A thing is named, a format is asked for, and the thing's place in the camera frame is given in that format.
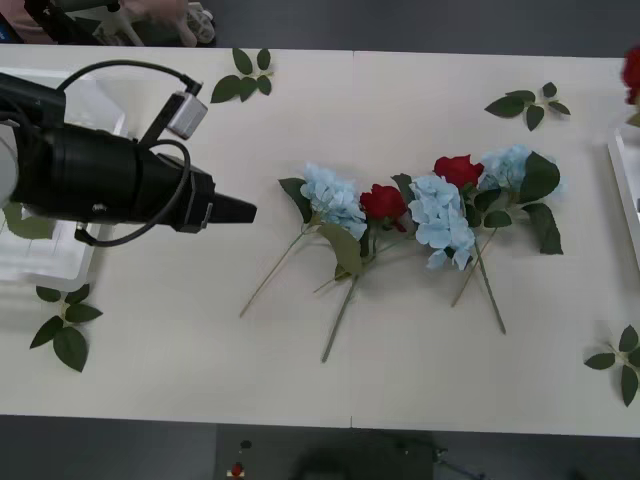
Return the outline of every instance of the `loose green leaf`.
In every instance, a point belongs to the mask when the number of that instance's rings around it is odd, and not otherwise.
[[[336,265],[336,269],[333,272],[333,278],[336,279],[336,282],[341,282],[342,280],[346,280],[350,276],[351,274],[348,273],[342,265],[340,265],[339,263]]]
[[[85,305],[84,303],[78,303],[76,305],[70,305],[69,308],[67,308],[64,318],[67,322],[83,323],[95,320],[100,315],[102,315],[102,312],[97,308]]]
[[[70,305],[73,305],[75,303],[80,303],[87,299],[87,297],[89,296],[90,290],[91,290],[91,286],[87,283],[86,285],[83,285],[82,287],[80,287],[79,290],[76,290],[75,292],[67,293],[67,296],[64,299],[64,301]]]
[[[467,222],[469,222],[471,228],[479,227],[482,224],[482,215],[480,215],[480,212],[478,212],[473,205],[466,204],[465,211],[467,214]]]
[[[53,338],[53,350],[67,367],[82,372],[87,363],[87,342],[82,334],[73,327],[66,327]]]
[[[558,102],[557,100],[553,102],[549,102],[549,106],[553,108],[556,112],[560,112],[564,115],[571,115],[571,112],[569,111],[569,109],[565,107],[562,103]]]
[[[62,293],[52,288],[36,287],[36,294],[40,300],[55,303],[62,298]]]
[[[2,209],[7,228],[15,236],[27,240],[50,240],[56,227],[54,220],[40,217],[22,219],[22,205],[10,203]]]
[[[616,363],[616,356],[613,353],[598,353],[584,362],[587,367],[594,370],[606,370],[612,367],[614,363]]]
[[[211,103],[227,102],[240,94],[240,77],[229,75],[220,80],[211,95]]]
[[[558,93],[558,89],[552,82],[549,82],[545,84],[544,87],[542,87],[542,93],[545,97],[551,98],[556,96],[556,93]]]
[[[638,332],[636,329],[629,325],[622,332],[622,336],[620,337],[620,344],[618,345],[618,350],[621,352],[630,352],[634,350],[638,346]]]
[[[398,190],[400,190],[400,195],[404,199],[404,203],[408,206],[411,202],[416,199],[416,196],[413,193],[413,190],[409,187],[411,185],[411,177],[406,173],[401,173],[400,175],[394,175],[391,177],[391,180],[396,182],[398,185]]]
[[[255,78],[244,77],[240,80],[240,100],[243,102],[246,101],[251,95],[253,95],[256,88],[258,88],[258,82]]]
[[[627,124],[631,125],[632,127],[640,128],[640,113],[636,113],[631,118],[629,118],[629,120],[627,120]]]
[[[560,170],[546,158],[531,152],[525,164],[525,176],[518,203],[540,200],[553,192],[560,183]]]
[[[633,402],[638,391],[638,375],[633,368],[625,365],[622,367],[622,399],[628,407]]]
[[[40,345],[44,345],[50,340],[53,340],[53,337],[56,336],[56,333],[62,330],[63,326],[64,322],[59,316],[56,315],[55,317],[50,318],[44,325],[42,325],[42,327],[40,327],[36,336],[33,337],[33,341],[29,348],[36,348]]]
[[[360,243],[353,238],[348,230],[335,223],[327,223],[318,228],[317,232],[329,240],[338,263],[347,272],[352,275],[362,273]]]
[[[540,125],[540,122],[544,118],[544,108],[537,105],[531,105],[527,108],[527,128],[530,132],[533,132],[535,128]]]
[[[629,354],[629,363],[634,367],[640,368],[640,348],[636,348]]]
[[[524,100],[520,97],[506,96],[496,100],[485,110],[496,117],[513,118],[524,110]]]
[[[484,217],[484,226],[487,228],[502,228],[511,225],[511,217],[503,210],[490,212]]]
[[[253,64],[249,55],[244,53],[239,48],[233,49],[233,62],[236,64],[238,71],[244,75],[251,75],[253,73]]]
[[[280,182],[280,186],[282,189],[291,197],[300,210],[300,215],[302,215],[302,220],[304,223],[309,223],[311,221],[311,217],[313,216],[313,210],[311,209],[311,200],[306,198],[300,193],[300,188],[306,182],[301,178],[282,178],[278,180]]]
[[[266,70],[271,64],[271,53],[266,48],[258,52],[258,67],[260,70]]]
[[[532,203],[525,205],[522,209],[529,214],[531,225],[540,245],[540,253],[562,255],[560,232],[551,209],[544,203]]]
[[[536,95],[535,93],[529,91],[529,90],[516,90],[515,92],[509,92],[506,94],[509,97],[520,97],[521,99],[523,99],[525,102],[535,102],[536,101]]]
[[[502,193],[502,190],[499,188],[479,193],[476,195],[476,198],[473,199],[473,204],[481,212],[486,212],[491,204],[500,198],[500,193]]]
[[[367,229],[360,238],[360,257],[366,258],[369,256],[369,233],[371,232],[371,225],[367,225]]]
[[[258,90],[260,90],[261,93],[264,95],[271,93],[271,80],[269,80],[269,77],[260,75],[256,81],[258,82]]]

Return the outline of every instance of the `floor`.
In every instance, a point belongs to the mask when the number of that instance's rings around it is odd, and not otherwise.
[[[217,45],[620,57],[638,0],[201,0]]]
[[[619,57],[640,41],[638,0],[201,1],[219,47]],[[277,439],[318,436],[308,430],[0,416],[0,470],[27,480],[218,480],[250,436],[254,457],[268,460],[247,478],[285,480],[274,465],[293,452],[265,452]],[[412,438],[402,448],[425,448]],[[640,479],[637,439],[436,432],[432,441],[449,449],[442,459],[487,479]],[[430,475],[415,478],[466,478],[444,466]]]

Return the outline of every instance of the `artificial flower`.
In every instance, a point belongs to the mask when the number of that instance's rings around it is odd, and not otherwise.
[[[304,178],[306,183],[300,193],[311,200],[311,208],[318,219],[340,225],[360,240],[367,229],[367,216],[360,210],[359,195],[353,183],[342,180],[332,170],[312,164],[307,164]]]
[[[389,219],[398,230],[406,231],[397,223],[398,219],[407,212],[407,205],[397,188],[375,184],[371,188],[371,193],[365,192],[360,195],[360,204],[370,218]]]
[[[625,56],[622,80],[630,89],[627,103],[633,105],[640,93],[640,47],[631,49]]]
[[[484,191],[500,187],[505,190],[519,192],[526,175],[527,159],[531,152],[531,149],[524,145],[513,145],[485,153],[481,160],[484,165],[484,172],[480,175],[478,189]],[[556,163],[555,159],[551,157],[545,158],[551,163]],[[561,177],[560,184],[553,191],[553,194],[562,194],[566,190],[565,178]]]
[[[427,268],[440,268],[447,259],[447,247],[455,251],[453,262],[464,270],[471,257],[475,236],[460,211],[458,188],[437,175],[415,178],[410,185],[416,199],[409,204],[418,223],[416,240],[436,249]]]
[[[463,157],[441,157],[436,161],[433,171],[439,177],[462,188],[468,183],[474,187],[478,185],[478,178],[482,175],[484,165],[471,165],[471,155]]]

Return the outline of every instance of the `white tray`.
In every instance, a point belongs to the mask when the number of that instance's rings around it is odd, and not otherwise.
[[[640,268],[640,128],[626,124],[627,114],[609,134],[608,146],[620,199]]]
[[[57,86],[70,72],[29,69],[0,69],[3,73]],[[90,75],[67,89],[65,122],[90,128],[100,128],[115,135],[126,136],[126,117],[122,109]],[[0,128],[0,137],[15,151],[15,140],[8,127]],[[0,145],[0,155],[9,154]],[[0,281],[31,283],[70,292],[87,280],[93,248],[74,238],[75,222],[56,222],[51,240],[25,240],[16,237],[5,226],[0,211]],[[89,225],[93,236],[100,233],[99,225]]]

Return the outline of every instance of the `red rose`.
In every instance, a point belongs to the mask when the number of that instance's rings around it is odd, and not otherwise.
[[[407,211],[404,199],[395,187],[374,185],[371,193],[360,195],[360,203],[367,215],[375,220],[390,218],[395,221]]]
[[[464,187],[467,183],[471,183],[475,187],[478,185],[478,178],[484,171],[484,165],[481,163],[471,165],[471,155],[453,158],[442,157],[436,162],[433,171],[458,188]]]
[[[631,89],[627,103],[635,103],[636,97],[640,93],[640,47],[633,48],[627,53],[622,70],[622,80]]]

